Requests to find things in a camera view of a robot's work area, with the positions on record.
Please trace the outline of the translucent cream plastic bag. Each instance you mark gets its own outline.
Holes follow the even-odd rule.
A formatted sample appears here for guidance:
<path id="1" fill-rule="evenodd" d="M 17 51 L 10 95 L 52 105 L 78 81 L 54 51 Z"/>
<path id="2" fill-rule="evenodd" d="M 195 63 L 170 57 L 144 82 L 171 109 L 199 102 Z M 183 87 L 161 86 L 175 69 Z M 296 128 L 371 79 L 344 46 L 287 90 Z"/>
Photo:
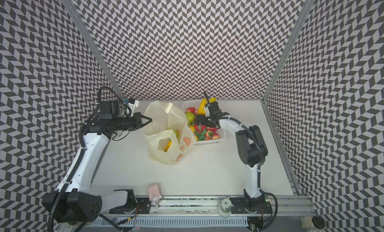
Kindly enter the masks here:
<path id="1" fill-rule="evenodd" d="M 149 125 L 141 129 L 152 160 L 166 165 L 177 164 L 197 142 L 186 115 L 173 103 L 152 102 L 144 115 L 152 119 Z M 176 138 L 173 129 L 179 132 L 179 138 Z M 169 141 L 172 141 L 172 145 L 164 152 Z"/>

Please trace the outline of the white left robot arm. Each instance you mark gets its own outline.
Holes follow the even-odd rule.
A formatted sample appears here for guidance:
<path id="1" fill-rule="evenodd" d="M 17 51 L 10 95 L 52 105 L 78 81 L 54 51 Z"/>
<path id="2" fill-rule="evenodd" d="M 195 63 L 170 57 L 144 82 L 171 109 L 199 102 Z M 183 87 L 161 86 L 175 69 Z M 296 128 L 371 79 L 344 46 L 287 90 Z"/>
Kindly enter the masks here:
<path id="1" fill-rule="evenodd" d="M 152 119 L 137 112 L 130 117 L 91 120 L 80 133 L 79 151 L 55 192 L 43 196 L 49 223 L 88 223 L 100 214 L 130 203 L 130 191 L 114 191 L 106 196 L 90 194 L 90 189 L 113 134 L 135 131 Z"/>

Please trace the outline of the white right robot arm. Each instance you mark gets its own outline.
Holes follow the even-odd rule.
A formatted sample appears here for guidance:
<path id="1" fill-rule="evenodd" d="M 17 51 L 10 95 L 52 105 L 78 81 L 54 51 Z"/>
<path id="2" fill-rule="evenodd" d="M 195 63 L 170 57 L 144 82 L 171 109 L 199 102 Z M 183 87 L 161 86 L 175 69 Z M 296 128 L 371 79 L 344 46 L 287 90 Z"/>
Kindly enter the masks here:
<path id="1" fill-rule="evenodd" d="M 260 128 L 256 125 L 247 127 L 229 113 L 221 111 L 216 101 L 208 101 L 203 106 L 203 111 L 205 115 L 200 116 L 198 125 L 224 129 L 235 136 L 239 157 L 248 166 L 244 189 L 245 208 L 250 213 L 257 213 L 268 202 L 266 193 L 261 189 L 261 169 L 268 149 Z"/>

